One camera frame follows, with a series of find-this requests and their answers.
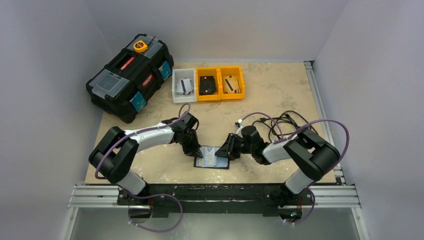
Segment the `silver credit card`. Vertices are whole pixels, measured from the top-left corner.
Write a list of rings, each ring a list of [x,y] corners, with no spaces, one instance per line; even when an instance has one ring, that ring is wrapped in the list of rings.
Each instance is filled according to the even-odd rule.
[[[215,156],[216,150],[219,148],[214,146],[203,146],[203,158],[197,158],[197,164],[200,167],[216,167],[218,165],[218,157]]]

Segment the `black leather card holder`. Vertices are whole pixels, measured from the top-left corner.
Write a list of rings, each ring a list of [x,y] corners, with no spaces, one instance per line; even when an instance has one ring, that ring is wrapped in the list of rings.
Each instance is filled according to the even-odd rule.
[[[227,157],[216,156],[219,150],[217,146],[202,146],[200,148],[203,158],[195,157],[193,166],[204,169],[224,169],[230,168],[230,161]]]

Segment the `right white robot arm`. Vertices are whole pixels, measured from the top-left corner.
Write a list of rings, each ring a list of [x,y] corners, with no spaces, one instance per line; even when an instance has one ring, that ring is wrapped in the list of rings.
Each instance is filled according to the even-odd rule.
[[[293,138],[279,143],[265,142],[255,126],[245,126],[237,134],[230,133],[215,156],[235,160],[242,154],[260,165],[292,159],[298,166],[283,184],[280,196],[288,204],[300,198],[301,192],[322,179],[341,158],[340,152],[317,133],[304,128]]]

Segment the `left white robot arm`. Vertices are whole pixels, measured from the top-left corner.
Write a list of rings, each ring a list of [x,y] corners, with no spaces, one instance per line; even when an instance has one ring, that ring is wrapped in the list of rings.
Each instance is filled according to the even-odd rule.
[[[159,145],[179,144],[189,157],[203,157],[196,133],[198,119],[185,112],[180,117],[136,130],[110,128],[88,157],[95,168],[95,177],[106,179],[129,192],[138,205],[149,199],[149,184],[131,166],[137,153]]]

